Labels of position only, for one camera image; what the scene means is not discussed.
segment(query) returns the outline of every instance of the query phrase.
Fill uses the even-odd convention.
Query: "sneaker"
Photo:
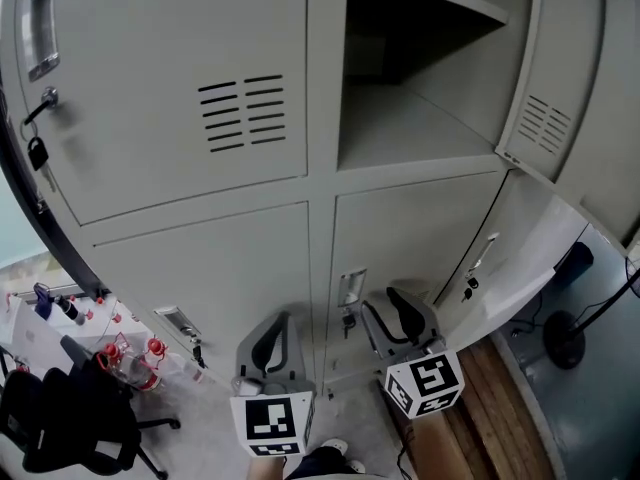
[[[342,439],[335,439],[335,438],[325,441],[324,443],[322,443],[322,446],[329,446],[331,448],[335,448],[342,454],[342,456],[344,456],[344,454],[347,453],[347,448],[349,448],[349,445],[345,443]]]
[[[364,475],[367,472],[367,470],[364,467],[364,464],[359,460],[350,460],[345,464],[345,466],[353,469],[356,473],[360,473],[361,475]]]

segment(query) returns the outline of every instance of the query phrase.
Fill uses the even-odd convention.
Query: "concrete floor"
[[[177,414],[182,422],[180,430],[162,427],[143,431],[143,446],[156,464],[175,480],[244,480],[249,456],[237,443],[229,393],[213,382],[201,386],[198,393],[179,385],[156,391],[134,399],[132,406],[139,419]],[[350,448],[347,457],[361,460],[367,473],[401,480],[396,467],[397,442],[373,389],[348,391],[331,401],[316,400],[310,445],[315,448],[330,437],[346,440]],[[406,457],[404,461],[405,469],[410,470]],[[290,459],[285,474],[299,462],[300,458]],[[25,473],[21,463],[22,453],[5,436],[0,436],[0,464],[13,480],[43,478]],[[82,466],[45,476],[47,480],[98,478]],[[118,478],[153,480],[154,476],[137,459],[133,469]]]
[[[553,281],[543,289],[537,323],[560,309],[578,316],[625,283],[623,258],[593,228],[580,241],[591,249],[593,266],[564,290]],[[529,319],[538,303],[535,297],[516,318]],[[640,299],[627,292],[585,331],[585,357],[570,371],[560,370],[546,356],[542,328],[512,338],[514,327],[526,326],[510,322],[500,332],[549,422],[568,478],[627,478],[640,453]]]

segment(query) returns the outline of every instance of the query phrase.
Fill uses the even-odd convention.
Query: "person's leg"
[[[355,474],[353,469],[346,466],[346,460],[339,450],[331,446],[321,446],[302,459],[298,468],[287,477],[287,480],[338,473]]]

